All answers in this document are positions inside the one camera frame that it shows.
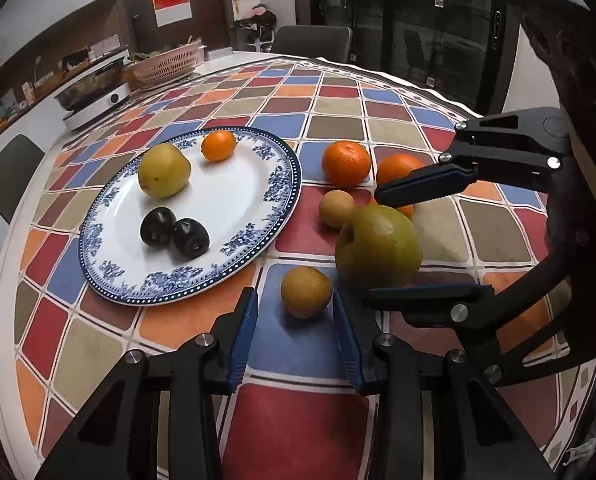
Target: green apple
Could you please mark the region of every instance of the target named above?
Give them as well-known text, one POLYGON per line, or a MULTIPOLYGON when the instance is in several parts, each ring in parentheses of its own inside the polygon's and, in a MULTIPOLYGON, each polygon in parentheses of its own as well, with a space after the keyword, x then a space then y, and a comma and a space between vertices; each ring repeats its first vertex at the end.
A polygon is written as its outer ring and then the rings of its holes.
POLYGON ((405 285, 421 260, 409 218, 384 205, 355 209, 335 244, 338 275, 358 286, 405 285))

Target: checkered tablecloth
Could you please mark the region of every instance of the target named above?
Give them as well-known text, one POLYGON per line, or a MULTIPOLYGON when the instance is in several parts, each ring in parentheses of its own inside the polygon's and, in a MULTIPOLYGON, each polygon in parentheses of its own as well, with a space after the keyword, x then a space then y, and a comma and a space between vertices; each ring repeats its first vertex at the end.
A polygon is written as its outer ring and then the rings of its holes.
MULTIPOLYGON (((352 191, 366 203, 377 164, 411 153, 432 164, 469 111, 430 91, 380 75, 313 60, 275 58, 144 94, 75 141, 54 162, 28 226, 15 303, 18 396, 39 461, 123 352, 176 349, 207 332, 235 306, 243 286, 257 288, 259 320, 249 372, 237 394, 216 398, 227 480, 362 478, 375 399, 353 394, 332 327, 331 310, 312 320, 288 316, 279 285, 295 265, 334 277, 335 234, 318 221, 330 188, 320 168, 335 140, 360 142, 373 167, 352 191), (102 186, 134 156, 206 126, 250 125, 282 137, 298 153, 303 186, 289 223, 265 254, 226 282, 174 304, 129 307, 99 297, 78 262, 79 229, 102 186)), ((502 290, 547 254, 544 197, 477 182, 465 193, 419 204, 414 224, 424 251, 420 283, 490 283, 502 290)), ((498 331, 503 351, 547 323, 566 304, 566 285, 498 331)), ((400 314, 383 329, 416 349, 444 354, 460 344, 451 330, 414 329, 400 314)), ((568 350, 555 336, 527 365, 568 350)), ((595 362, 500 389, 550 465, 565 451, 595 376, 595 362)), ((168 399, 163 397, 161 413, 168 399)), ((159 474, 167 476, 166 420, 159 431, 159 474)), ((23 431, 5 428, 6 431, 23 431)))

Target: dark round fruit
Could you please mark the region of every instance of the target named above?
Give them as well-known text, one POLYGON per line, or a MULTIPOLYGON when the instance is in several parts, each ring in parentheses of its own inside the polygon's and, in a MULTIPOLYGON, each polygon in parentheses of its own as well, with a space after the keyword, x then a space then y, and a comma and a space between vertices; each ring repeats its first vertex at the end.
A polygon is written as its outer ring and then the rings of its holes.
POLYGON ((171 240, 175 215, 168 207, 156 207, 149 211, 140 226, 140 238, 149 247, 166 247, 171 240))
POLYGON ((171 237, 174 247, 188 260, 201 256, 209 248, 207 230, 200 222, 191 218, 178 220, 171 237))

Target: plate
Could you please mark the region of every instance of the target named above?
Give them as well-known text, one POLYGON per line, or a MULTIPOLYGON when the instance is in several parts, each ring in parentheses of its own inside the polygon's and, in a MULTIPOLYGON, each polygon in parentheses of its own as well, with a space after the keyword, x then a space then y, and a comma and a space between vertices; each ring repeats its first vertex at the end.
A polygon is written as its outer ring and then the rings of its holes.
POLYGON ((146 195, 138 184, 139 155, 102 188, 84 219, 82 271, 98 294, 116 303, 170 303, 218 285, 273 241, 298 201, 298 157, 274 134, 220 126, 168 142, 191 162, 185 189, 166 199, 146 195), (222 162, 207 161, 201 153, 204 137, 225 128, 238 139, 234 154, 222 162), (209 250, 187 261, 173 248, 144 244, 140 224, 158 206, 171 209, 177 219, 199 221, 209 233, 209 250))

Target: pink plastic basket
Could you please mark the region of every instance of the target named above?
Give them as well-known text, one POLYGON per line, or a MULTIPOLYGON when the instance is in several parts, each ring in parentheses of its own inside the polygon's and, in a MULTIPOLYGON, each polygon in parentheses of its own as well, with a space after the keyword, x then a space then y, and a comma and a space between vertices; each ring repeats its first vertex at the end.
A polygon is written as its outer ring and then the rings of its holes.
POLYGON ((133 66, 132 70, 141 83, 157 85, 191 72, 203 60, 203 42, 196 40, 140 61, 133 66))

